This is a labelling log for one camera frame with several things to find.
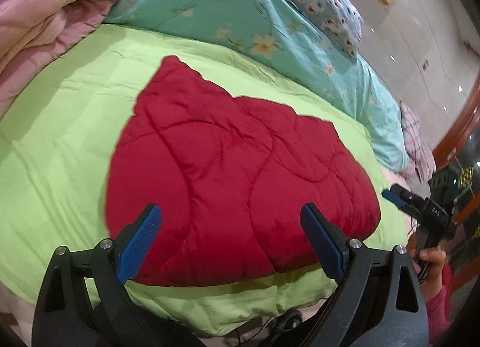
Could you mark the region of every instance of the folded pink quilt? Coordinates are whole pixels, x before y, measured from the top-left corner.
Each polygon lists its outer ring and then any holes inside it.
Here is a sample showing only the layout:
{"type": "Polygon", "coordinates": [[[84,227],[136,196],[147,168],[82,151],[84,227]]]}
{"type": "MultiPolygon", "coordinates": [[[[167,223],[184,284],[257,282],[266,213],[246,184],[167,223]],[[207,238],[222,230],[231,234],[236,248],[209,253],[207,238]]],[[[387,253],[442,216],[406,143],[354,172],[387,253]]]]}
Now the folded pink quilt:
{"type": "Polygon", "coordinates": [[[47,64],[94,31],[115,0],[0,0],[0,119],[47,64]]]}

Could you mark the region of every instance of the cable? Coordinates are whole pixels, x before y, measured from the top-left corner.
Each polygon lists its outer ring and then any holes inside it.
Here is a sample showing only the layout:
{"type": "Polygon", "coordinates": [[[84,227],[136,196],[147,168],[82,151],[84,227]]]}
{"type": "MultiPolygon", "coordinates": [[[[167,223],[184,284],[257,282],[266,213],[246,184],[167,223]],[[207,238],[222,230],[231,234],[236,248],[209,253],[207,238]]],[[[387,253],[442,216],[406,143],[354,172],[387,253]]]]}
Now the cable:
{"type": "MultiPolygon", "coordinates": [[[[258,336],[258,334],[263,331],[263,329],[266,327],[266,325],[270,322],[270,320],[272,320],[273,317],[269,317],[267,321],[265,321],[263,323],[263,326],[258,330],[258,332],[253,335],[252,337],[249,337],[247,340],[244,340],[243,343],[248,343],[249,341],[251,341],[251,339],[253,339],[254,337],[258,336]]],[[[236,329],[235,331],[237,331],[237,337],[238,337],[238,344],[235,346],[235,347],[241,347],[242,346],[242,341],[240,340],[240,333],[238,332],[238,329],[236,329]]]]}
{"type": "Polygon", "coordinates": [[[238,341],[237,346],[241,346],[242,339],[240,339],[240,332],[238,331],[238,328],[235,329],[235,332],[237,333],[237,341],[238,341]]]}

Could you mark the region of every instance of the wall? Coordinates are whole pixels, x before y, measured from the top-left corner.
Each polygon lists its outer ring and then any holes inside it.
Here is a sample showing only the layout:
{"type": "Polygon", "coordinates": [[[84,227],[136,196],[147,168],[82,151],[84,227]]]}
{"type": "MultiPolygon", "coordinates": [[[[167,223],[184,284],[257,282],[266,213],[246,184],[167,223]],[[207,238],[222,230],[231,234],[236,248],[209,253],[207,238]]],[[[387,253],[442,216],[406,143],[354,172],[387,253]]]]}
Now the wall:
{"type": "Polygon", "coordinates": [[[462,35],[480,44],[463,6],[459,0],[394,0],[388,6],[351,1],[365,21],[361,54],[395,98],[419,115],[434,148],[458,117],[480,70],[480,59],[463,44],[462,35]]]}

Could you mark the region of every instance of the human hand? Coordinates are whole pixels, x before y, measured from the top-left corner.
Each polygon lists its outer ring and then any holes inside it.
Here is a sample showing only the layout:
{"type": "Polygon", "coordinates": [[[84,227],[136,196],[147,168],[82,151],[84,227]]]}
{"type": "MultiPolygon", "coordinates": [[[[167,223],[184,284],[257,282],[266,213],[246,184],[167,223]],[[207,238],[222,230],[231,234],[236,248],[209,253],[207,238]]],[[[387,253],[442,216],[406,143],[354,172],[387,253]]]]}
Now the human hand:
{"type": "MultiPolygon", "coordinates": [[[[414,233],[410,236],[406,249],[409,252],[410,258],[412,258],[415,272],[418,274],[420,272],[420,266],[413,260],[417,251],[416,247],[417,234],[414,233]]],[[[428,302],[440,293],[440,290],[442,289],[442,269],[445,264],[446,253],[445,251],[440,250],[440,248],[435,247],[420,251],[418,257],[421,260],[430,263],[427,275],[420,285],[423,298],[425,299],[425,302],[428,302]]]]}

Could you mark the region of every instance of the metal screw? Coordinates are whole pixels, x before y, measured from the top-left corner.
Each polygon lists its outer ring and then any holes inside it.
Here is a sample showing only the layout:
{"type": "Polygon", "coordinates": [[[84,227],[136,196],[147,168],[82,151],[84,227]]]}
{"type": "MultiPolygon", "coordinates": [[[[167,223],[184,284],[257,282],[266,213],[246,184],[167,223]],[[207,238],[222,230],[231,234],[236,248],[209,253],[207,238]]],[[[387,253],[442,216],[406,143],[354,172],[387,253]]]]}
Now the metal screw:
{"type": "Polygon", "coordinates": [[[103,248],[104,250],[110,248],[112,246],[113,242],[112,239],[103,239],[100,242],[100,248],[103,248]]]}
{"type": "Polygon", "coordinates": [[[65,246],[60,246],[55,250],[55,255],[58,255],[58,256],[63,255],[64,253],[66,253],[66,251],[67,251],[67,248],[65,246]]]}
{"type": "Polygon", "coordinates": [[[406,254],[407,253],[407,248],[405,246],[402,246],[401,244],[399,244],[398,246],[395,247],[395,249],[397,250],[397,252],[399,254],[406,254]]]}
{"type": "Polygon", "coordinates": [[[362,246],[362,242],[358,239],[351,239],[349,243],[351,248],[360,248],[362,246]]]}

